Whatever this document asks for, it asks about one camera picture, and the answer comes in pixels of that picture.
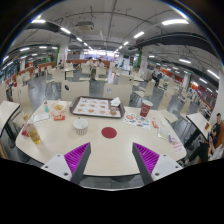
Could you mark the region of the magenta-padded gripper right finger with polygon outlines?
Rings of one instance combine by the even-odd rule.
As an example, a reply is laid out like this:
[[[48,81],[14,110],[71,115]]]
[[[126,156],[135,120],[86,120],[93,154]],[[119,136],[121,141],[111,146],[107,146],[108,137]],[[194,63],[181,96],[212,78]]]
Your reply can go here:
[[[182,169],[182,167],[167,154],[159,155],[137,143],[133,144],[132,153],[145,185]]]

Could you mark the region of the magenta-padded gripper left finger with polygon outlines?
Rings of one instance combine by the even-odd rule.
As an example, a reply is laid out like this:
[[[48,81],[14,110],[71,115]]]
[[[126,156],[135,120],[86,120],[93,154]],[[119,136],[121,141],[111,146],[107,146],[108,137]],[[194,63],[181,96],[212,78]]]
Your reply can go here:
[[[85,143],[65,155],[56,154],[42,169],[79,185],[90,154],[91,144]]]

